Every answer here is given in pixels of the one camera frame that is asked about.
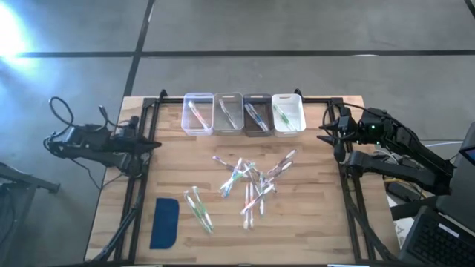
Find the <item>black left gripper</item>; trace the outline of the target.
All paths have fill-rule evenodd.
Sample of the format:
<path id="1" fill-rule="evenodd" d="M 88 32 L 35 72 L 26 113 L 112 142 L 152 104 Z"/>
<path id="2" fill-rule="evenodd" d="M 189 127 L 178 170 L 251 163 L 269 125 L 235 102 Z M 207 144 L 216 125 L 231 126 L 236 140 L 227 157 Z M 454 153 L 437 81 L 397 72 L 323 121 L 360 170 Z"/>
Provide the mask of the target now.
<path id="1" fill-rule="evenodd" d="M 146 138 L 140 138 L 139 142 L 145 144 L 140 151 L 140 155 L 136 152 L 137 131 L 135 129 L 120 129 L 117 134 L 119 147 L 122 149 L 121 163 L 139 162 L 148 165 L 156 148 L 161 146 L 161 142 L 151 141 Z"/>

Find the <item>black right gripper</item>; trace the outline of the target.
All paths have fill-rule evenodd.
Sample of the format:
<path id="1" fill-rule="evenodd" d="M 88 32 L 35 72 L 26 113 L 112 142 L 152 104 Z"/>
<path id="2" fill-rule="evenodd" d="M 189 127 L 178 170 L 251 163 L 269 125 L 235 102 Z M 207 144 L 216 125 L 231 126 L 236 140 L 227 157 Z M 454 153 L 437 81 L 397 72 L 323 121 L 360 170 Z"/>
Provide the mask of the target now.
<path id="1" fill-rule="evenodd" d="M 321 125 L 318 128 L 325 131 L 338 131 L 339 136 L 336 139 L 331 136 L 317 136 L 318 139 L 333 147 L 333 156 L 337 162 L 345 160 L 345 148 L 342 142 L 364 144 L 364 127 L 360 121 L 338 120 L 335 125 Z"/>

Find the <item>blue toothbrush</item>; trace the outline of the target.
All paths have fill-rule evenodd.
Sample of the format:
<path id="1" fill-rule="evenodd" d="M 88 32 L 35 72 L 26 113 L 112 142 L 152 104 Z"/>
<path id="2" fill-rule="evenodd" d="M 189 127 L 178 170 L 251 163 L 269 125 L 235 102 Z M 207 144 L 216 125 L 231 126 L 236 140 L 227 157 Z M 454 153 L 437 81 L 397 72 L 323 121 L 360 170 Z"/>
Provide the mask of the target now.
<path id="1" fill-rule="evenodd" d="M 243 172 L 241 170 L 241 166 L 242 166 L 242 161 L 243 159 L 240 158 L 235 167 L 233 168 L 232 170 L 232 174 L 229 178 L 229 180 L 227 180 L 221 187 L 220 187 L 220 192 L 221 192 L 221 196 L 223 198 L 227 198 L 228 195 L 229 195 L 229 192 L 231 191 L 231 188 L 232 188 L 232 185 L 235 181 L 237 181 L 238 179 L 240 179 L 242 176 L 243 176 Z"/>
<path id="2" fill-rule="evenodd" d="M 255 110 L 255 108 L 253 107 L 253 105 L 251 105 L 250 103 L 246 103 L 244 105 L 246 111 L 248 112 L 248 114 L 252 117 L 252 119 L 256 122 L 256 124 L 263 130 L 263 131 L 267 131 L 269 130 L 268 129 L 268 126 L 266 125 L 266 123 L 263 121 L 263 119 L 261 118 L 261 116 L 257 113 L 257 111 Z"/>
<path id="3" fill-rule="evenodd" d="M 253 120 L 258 124 L 258 126 L 263 131 L 268 131 L 269 125 L 265 120 L 266 118 L 265 111 L 266 109 L 263 105 L 252 105 L 249 115 L 253 118 Z"/>

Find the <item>clear plastic bin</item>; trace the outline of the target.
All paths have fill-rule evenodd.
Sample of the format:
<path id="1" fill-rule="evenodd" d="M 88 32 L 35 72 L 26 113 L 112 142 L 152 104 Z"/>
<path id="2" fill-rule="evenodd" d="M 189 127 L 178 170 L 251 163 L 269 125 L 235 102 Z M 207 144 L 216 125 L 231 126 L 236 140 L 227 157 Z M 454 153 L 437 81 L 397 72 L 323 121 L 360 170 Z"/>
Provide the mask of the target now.
<path id="1" fill-rule="evenodd" d="M 183 97 L 181 128 L 188 136 L 211 136 L 213 134 L 212 93 L 187 93 Z"/>

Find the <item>white plastic bin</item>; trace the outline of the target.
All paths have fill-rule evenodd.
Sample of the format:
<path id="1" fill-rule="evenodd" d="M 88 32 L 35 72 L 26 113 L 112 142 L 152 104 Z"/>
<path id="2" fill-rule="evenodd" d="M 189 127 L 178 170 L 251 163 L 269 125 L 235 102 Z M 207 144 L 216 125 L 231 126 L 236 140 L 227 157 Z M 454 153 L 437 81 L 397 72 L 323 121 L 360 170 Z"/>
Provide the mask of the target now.
<path id="1" fill-rule="evenodd" d="M 297 137 L 307 127 L 302 97 L 296 93 L 274 94 L 272 95 L 272 105 L 278 105 L 288 116 L 290 122 L 297 128 L 291 131 L 283 123 L 278 113 L 272 108 L 275 135 L 276 137 Z"/>

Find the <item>dark blue mat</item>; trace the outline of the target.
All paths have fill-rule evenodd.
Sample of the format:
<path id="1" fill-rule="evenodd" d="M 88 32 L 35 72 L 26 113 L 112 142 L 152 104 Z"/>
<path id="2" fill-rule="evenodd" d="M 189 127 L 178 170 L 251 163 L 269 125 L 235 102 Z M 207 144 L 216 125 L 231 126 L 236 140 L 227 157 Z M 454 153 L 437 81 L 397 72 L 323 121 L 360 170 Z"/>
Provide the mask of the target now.
<path id="1" fill-rule="evenodd" d="M 179 214 L 180 205 L 176 199 L 156 199 L 150 249 L 169 249 L 175 244 Z"/>

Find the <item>light grey plastic bin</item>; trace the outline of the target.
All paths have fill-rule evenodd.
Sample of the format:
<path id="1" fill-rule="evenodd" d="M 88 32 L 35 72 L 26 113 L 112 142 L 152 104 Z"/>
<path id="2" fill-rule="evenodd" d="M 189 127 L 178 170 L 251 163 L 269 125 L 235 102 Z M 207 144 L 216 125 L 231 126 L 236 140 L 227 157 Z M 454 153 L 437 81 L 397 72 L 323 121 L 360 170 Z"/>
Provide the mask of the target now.
<path id="1" fill-rule="evenodd" d="M 221 110 L 218 102 L 219 99 L 223 99 L 227 110 L 231 113 L 239 127 L 238 130 L 235 130 L 231 126 L 226 115 Z M 241 93 L 216 93 L 214 95 L 213 128 L 214 133 L 218 136 L 239 136 L 242 134 L 244 128 L 244 112 L 243 95 Z"/>

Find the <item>black power brick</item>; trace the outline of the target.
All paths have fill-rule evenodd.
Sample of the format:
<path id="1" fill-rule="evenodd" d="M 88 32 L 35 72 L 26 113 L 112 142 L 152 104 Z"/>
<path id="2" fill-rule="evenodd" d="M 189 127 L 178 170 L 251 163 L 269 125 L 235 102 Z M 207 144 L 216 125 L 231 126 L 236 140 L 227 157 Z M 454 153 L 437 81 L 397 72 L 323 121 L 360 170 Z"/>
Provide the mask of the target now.
<path id="1" fill-rule="evenodd" d="M 387 183 L 385 185 L 385 188 L 386 192 L 399 198 L 403 202 L 412 202 L 420 199 L 419 194 L 417 192 L 399 182 Z"/>

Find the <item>dark grey plastic bin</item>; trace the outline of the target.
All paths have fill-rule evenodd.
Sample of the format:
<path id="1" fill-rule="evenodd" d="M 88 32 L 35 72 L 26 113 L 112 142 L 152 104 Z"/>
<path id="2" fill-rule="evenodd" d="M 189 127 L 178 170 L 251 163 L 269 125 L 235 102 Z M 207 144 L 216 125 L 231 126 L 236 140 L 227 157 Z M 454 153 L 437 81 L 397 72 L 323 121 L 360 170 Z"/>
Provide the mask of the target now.
<path id="1" fill-rule="evenodd" d="M 266 109 L 266 122 L 269 125 L 268 131 L 263 131 L 252 117 L 246 111 L 244 105 L 250 103 L 251 105 L 263 105 Z M 274 119 L 272 113 L 272 96 L 268 93 L 250 93 L 243 96 L 243 112 L 244 112 L 244 130 L 249 137 L 267 137 L 273 135 Z"/>

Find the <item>black support bar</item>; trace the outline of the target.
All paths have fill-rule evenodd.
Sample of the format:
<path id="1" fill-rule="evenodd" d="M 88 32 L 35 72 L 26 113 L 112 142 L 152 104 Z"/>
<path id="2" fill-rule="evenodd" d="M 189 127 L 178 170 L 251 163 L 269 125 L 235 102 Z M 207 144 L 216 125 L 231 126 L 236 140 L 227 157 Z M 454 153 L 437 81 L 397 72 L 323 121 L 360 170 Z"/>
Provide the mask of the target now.
<path id="1" fill-rule="evenodd" d="M 433 196 L 423 200 L 416 200 L 393 206 L 390 208 L 392 218 L 394 220 L 400 220 L 408 217 L 415 217 L 418 214 L 419 209 L 423 206 L 436 209 L 436 203 L 438 200 L 439 196 Z"/>

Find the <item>white paper sheet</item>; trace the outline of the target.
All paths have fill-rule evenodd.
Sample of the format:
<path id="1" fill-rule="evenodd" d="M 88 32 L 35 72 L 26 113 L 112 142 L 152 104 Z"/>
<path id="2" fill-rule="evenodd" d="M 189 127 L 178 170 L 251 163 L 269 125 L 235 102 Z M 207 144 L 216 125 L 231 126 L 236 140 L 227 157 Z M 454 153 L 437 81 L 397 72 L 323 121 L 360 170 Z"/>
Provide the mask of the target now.
<path id="1" fill-rule="evenodd" d="M 399 242 L 399 246 L 402 247 L 406 240 L 407 235 L 412 227 L 414 219 L 412 217 L 403 218 L 400 220 L 394 220 L 393 224 L 396 230 L 396 236 Z"/>

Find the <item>black metal stand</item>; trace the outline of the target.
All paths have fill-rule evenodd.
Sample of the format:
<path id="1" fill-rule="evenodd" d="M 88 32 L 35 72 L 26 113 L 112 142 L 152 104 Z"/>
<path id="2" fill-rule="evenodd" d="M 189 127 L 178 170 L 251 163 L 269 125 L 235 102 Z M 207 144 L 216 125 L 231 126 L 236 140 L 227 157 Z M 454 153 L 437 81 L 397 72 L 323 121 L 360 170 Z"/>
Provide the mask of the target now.
<path id="1" fill-rule="evenodd" d="M 55 194 L 59 191 L 60 184 L 26 174 L 0 162 L 0 267 L 8 260 L 36 190 L 40 188 Z"/>

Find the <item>grey laptop screen back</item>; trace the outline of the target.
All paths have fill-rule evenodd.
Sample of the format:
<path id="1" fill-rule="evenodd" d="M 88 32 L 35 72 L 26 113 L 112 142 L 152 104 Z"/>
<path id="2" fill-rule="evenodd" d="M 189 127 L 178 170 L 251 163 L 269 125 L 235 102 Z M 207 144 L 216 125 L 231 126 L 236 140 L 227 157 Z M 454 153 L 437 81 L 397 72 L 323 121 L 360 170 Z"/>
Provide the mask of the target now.
<path id="1" fill-rule="evenodd" d="M 470 161 L 462 153 L 457 154 L 450 182 L 451 194 L 440 197 L 436 207 L 475 232 L 475 122 L 470 124 L 463 140 L 462 148 L 466 147 L 473 148 L 474 159 Z"/>

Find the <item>open black keyboard laptop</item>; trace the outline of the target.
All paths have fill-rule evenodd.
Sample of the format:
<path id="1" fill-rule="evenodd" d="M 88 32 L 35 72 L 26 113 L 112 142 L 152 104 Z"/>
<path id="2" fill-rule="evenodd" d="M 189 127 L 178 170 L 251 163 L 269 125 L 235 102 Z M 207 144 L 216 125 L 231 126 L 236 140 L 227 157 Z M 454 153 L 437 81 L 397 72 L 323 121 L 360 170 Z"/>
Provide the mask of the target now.
<path id="1" fill-rule="evenodd" d="M 424 206 L 399 253 L 405 263 L 475 267 L 475 236 Z"/>

